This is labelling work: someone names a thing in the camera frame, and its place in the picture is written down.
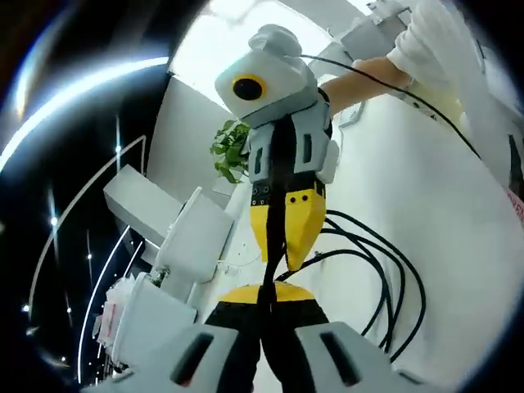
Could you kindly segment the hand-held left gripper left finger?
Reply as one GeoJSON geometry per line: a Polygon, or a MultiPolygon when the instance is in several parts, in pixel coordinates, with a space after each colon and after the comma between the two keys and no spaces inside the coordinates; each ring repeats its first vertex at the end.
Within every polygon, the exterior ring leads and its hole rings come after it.
{"type": "Polygon", "coordinates": [[[153,351],[136,369],[83,392],[252,392],[260,360],[260,285],[231,290],[205,323],[153,351]]]}

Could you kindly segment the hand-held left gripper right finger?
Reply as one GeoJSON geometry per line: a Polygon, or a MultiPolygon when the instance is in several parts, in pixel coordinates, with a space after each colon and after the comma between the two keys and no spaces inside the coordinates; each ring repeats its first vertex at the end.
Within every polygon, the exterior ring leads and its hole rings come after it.
{"type": "Polygon", "coordinates": [[[265,357],[284,392],[433,392],[314,296],[286,282],[265,286],[265,357]]]}

